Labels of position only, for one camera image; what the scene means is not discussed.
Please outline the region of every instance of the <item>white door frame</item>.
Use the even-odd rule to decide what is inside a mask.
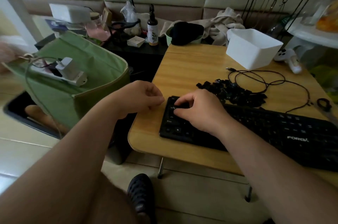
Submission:
[[[27,43],[29,52],[36,52],[34,46],[43,39],[22,0],[0,0],[1,9],[6,17],[13,23],[23,40]]]

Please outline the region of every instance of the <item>black scissors handle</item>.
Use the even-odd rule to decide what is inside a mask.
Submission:
[[[317,105],[318,105],[318,107],[320,107],[325,112],[329,112],[331,107],[332,107],[331,104],[330,104],[330,101],[328,99],[325,99],[325,98],[317,99]]]

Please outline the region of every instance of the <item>wooden tabletop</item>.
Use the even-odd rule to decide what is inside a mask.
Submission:
[[[226,70],[227,67],[237,70],[244,69],[226,55],[226,47],[204,44],[170,45],[157,70],[153,83],[161,90],[165,99],[173,95],[182,96],[196,90],[196,84],[199,82],[203,84],[205,81],[213,82],[218,78],[227,79],[229,73]],[[318,98],[328,98],[317,81],[306,70],[299,75],[295,75],[285,63],[276,63],[274,61],[259,70],[280,72],[287,80],[303,85],[309,90],[311,100],[314,102]],[[281,79],[278,74],[273,73],[262,72],[260,75],[266,82]],[[265,88],[262,83],[244,75],[237,77],[237,83],[253,92],[261,91]],[[270,86],[265,94],[268,98],[262,107],[266,110],[279,112],[299,107],[306,103],[307,100],[306,91],[300,86],[291,83]],[[160,137],[159,128],[165,105],[166,102],[151,111],[137,114],[128,138],[134,150],[243,175],[234,159],[227,152]],[[332,111],[335,116],[338,116],[338,107],[334,105]],[[291,114],[326,119],[314,106],[306,106],[292,111]],[[338,173],[311,170],[338,186]]]

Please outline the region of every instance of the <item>stack of cards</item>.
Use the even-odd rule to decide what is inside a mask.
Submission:
[[[144,38],[135,36],[127,40],[127,45],[134,46],[134,47],[140,47],[144,43],[144,41],[145,41]]]

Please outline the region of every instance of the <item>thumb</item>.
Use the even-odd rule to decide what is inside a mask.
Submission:
[[[147,104],[148,107],[158,106],[164,102],[163,96],[148,96],[147,97]]]
[[[175,115],[177,115],[178,117],[183,118],[185,120],[188,120],[188,121],[189,121],[190,116],[191,116],[190,112],[191,112],[191,109],[189,109],[189,108],[176,108],[174,110]]]

